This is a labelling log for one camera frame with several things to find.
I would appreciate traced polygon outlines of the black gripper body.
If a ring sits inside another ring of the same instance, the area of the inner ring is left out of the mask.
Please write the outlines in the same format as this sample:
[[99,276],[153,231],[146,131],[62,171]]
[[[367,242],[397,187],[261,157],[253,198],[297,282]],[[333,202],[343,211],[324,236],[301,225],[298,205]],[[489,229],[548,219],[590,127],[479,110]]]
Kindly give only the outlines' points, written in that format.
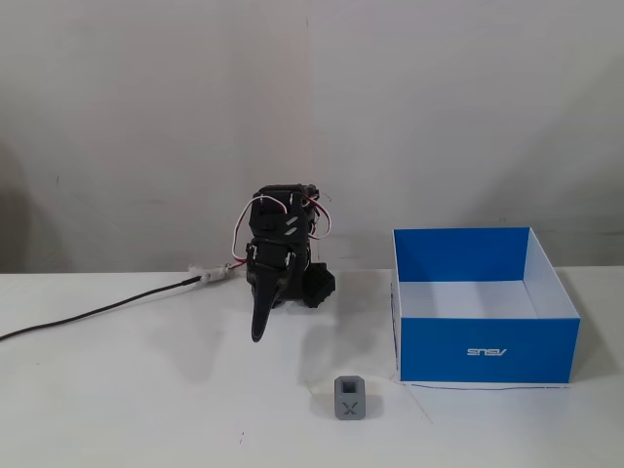
[[288,244],[270,239],[253,238],[246,246],[247,281],[253,285],[260,274],[276,273],[289,278],[284,298],[303,298],[303,276],[309,266],[309,245]]

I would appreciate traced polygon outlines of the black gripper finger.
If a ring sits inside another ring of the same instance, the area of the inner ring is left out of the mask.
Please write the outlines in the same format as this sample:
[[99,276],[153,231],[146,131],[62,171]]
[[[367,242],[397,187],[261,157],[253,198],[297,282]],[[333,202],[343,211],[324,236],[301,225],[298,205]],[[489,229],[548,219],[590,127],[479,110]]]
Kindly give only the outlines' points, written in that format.
[[274,291],[272,297],[271,308],[275,309],[281,306],[284,302],[284,294],[289,287],[289,278],[287,276],[275,276],[273,278]]
[[251,335],[253,342],[262,339],[276,297],[276,276],[260,274],[253,285],[253,318]]

